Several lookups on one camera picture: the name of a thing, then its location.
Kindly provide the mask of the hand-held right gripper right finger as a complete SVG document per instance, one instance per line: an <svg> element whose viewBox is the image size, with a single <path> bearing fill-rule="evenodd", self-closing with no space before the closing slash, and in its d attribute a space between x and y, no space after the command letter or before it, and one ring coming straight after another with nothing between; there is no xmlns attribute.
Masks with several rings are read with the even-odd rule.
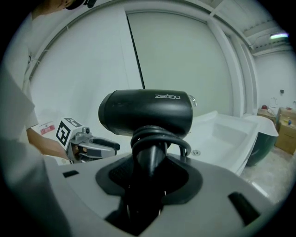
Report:
<svg viewBox="0 0 296 237"><path fill-rule="evenodd" d="M187 203L164 206L142 237L241 237L252 234L276 210L256 187L228 169L190 160L202 175L200 191ZM228 196L241 193L259 213L245 226Z"/></svg>

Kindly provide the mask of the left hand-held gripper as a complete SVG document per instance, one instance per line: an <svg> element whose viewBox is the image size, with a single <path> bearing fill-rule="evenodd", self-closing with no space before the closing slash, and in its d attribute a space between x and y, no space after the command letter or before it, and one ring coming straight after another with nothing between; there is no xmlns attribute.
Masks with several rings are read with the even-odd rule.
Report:
<svg viewBox="0 0 296 237"><path fill-rule="evenodd" d="M116 155L120 144L92 135L90 128L73 118L62 118L56 138L71 163L90 162Z"/></svg>

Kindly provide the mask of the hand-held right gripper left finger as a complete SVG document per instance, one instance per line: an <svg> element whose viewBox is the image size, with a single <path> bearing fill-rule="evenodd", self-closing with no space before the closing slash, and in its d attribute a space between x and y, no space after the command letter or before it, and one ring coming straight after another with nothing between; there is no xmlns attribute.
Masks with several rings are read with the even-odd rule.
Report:
<svg viewBox="0 0 296 237"><path fill-rule="evenodd" d="M118 208L120 198L107 195L95 180L98 170L120 158L122 155L60 166L56 159L45 156L47 175L57 202L69 223L71 236L130 236L105 221L105 217Z"/></svg>

